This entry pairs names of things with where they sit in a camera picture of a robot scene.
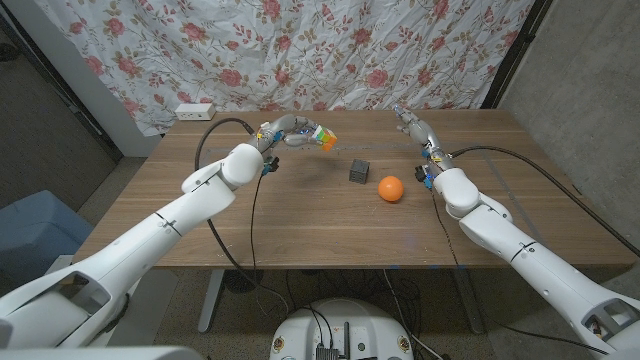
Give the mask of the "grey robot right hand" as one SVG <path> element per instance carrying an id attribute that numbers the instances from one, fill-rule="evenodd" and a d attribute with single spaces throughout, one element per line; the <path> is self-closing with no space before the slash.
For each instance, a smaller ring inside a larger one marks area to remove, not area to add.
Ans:
<path id="1" fill-rule="evenodd" d="M 427 167 L 432 175 L 438 176 L 440 173 L 454 168 L 451 157 L 443 151 L 440 140 L 428 123 L 399 104 L 396 104 L 393 110 L 396 117 L 402 122 L 397 126 L 397 130 L 408 135 L 421 146 L 423 157 L 427 160 Z"/>

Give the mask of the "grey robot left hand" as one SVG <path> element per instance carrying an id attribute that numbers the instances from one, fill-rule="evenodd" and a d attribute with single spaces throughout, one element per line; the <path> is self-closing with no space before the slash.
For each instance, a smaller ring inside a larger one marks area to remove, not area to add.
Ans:
<path id="1" fill-rule="evenodd" d="M 280 142 L 290 147 L 324 144 L 319 138 L 317 123 L 307 117 L 292 114 L 263 123 L 255 135 L 254 147 L 265 153 Z"/>

